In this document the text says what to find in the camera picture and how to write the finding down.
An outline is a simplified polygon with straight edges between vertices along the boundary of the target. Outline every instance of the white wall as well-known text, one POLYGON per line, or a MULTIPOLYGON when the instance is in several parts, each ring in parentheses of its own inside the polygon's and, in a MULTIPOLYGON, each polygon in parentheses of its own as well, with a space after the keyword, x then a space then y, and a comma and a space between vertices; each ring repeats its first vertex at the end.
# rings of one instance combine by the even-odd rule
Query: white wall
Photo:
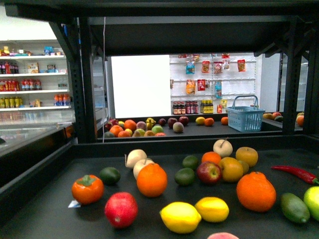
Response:
POLYGON ((0 41, 56 39, 48 22, 8 17, 0 6, 0 41))

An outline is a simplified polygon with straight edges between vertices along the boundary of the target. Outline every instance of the blue plastic basket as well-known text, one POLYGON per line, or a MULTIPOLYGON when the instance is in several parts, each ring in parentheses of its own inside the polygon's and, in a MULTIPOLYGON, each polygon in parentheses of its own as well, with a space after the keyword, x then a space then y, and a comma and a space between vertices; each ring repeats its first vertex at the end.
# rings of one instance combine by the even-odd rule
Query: blue plastic basket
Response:
POLYGON ((227 107, 228 126, 240 132, 258 132, 261 130, 263 113, 265 110, 258 108, 258 98, 255 95, 237 96, 232 107, 227 107), (255 97, 253 107, 235 106, 235 102, 239 97, 255 97))

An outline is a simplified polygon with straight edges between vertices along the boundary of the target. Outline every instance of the lime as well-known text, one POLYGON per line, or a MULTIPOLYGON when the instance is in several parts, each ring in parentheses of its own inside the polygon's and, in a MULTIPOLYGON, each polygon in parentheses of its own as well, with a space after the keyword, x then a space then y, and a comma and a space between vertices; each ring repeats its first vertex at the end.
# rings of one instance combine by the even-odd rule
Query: lime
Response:
POLYGON ((198 167, 198 158, 194 155, 186 156, 183 159, 182 166, 184 168, 191 168, 192 170, 196 170, 198 167))
POLYGON ((182 168, 175 173, 174 179, 179 186, 188 186, 195 181, 195 172, 191 168, 182 168))
POLYGON ((100 178, 104 184, 114 185, 120 180, 121 174, 114 167, 106 167, 100 171, 100 178))
POLYGON ((306 223, 310 219, 306 204, 292 193, 284 193, 280 198, 280 205, 285 217, 294 223, 306 223))
POLYGON ((310 215, 319 221, 319 186, 312 186, 306 190, 304 203, 307 205, 310 215))

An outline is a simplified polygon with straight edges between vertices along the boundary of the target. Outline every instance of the white fruit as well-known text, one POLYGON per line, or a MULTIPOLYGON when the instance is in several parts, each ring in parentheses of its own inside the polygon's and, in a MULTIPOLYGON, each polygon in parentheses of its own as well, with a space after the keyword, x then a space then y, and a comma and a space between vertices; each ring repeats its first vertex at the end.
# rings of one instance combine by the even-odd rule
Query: white fruit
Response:
POLYGON ((138 174, 140 173, 141 169, 144 168, 146 165, 148 165, 150 163, 154 163, 153 160, 151 160, 150 158, 146 158, 146 159, 139 160, 134 165, 133 174, 134 174, 135 179, 138 178, 138 174))
POLYGON ((127 168, 134 168, 134 165, 141 159, 146 159, 148 156, 141 149, 132 150, 129 155, 126 157, 125 154, 125 166, 127 168))
POLYGON ((218 153, 221 158, 228 157, 233 152, 233 146, 225 139, 219 139, 214 143, 213 151, 218 153))

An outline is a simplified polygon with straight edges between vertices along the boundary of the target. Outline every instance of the tangerine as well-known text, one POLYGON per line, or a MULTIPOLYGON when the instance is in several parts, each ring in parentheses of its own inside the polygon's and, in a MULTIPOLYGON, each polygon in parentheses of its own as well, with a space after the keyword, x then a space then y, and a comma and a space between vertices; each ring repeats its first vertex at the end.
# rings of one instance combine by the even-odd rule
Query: tangerine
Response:
POLYGON ((204 121, 205 126, 212 126, 214 124, 214 119, 213 118, 207 118, 204 121))
POLYGON ((276 190, 261 172, 251 172, 237 183, 237 197, 247 209, 263 213, 270 210, 276 201, 276 190))
POLYGON ((122 127, 120 127, 119 125, 114 125, 112 126, 112 128, 110 128, 109 132, 111 132, 112 134, 114 134, 115 137, 118 137, 119 132, 124 131, 124 129, 122 127))
POLYGON ((220 122, 222 125, 228 125, 228 117, 221 118, 220 122))
POLYGON ((127 119, 124 122, 124 128, 125 129, 129 128, 132 132, 134 132, 136 130, 136 123, 132 119, 127 119))
POLYGON ((122 138, 122 137, 131 137, 131 133, 126 130, 123 130, 119 132, 118 134, 118 138, 122 138))
POLYGON ((304 116, 298 116, 296 121, 300 127, 304 126, 304 116))
POLYGON ((214 151, 209 151, 204 153, 201 158, 202 163, 206 161, 210 161, 210 162, 218 164, 221 161, 221 156, 214 151))
POLYGON ((150 163, 140 170, 136 181, 144 196, 154 198, 165 191, 167 174, 157 163, 150 163))

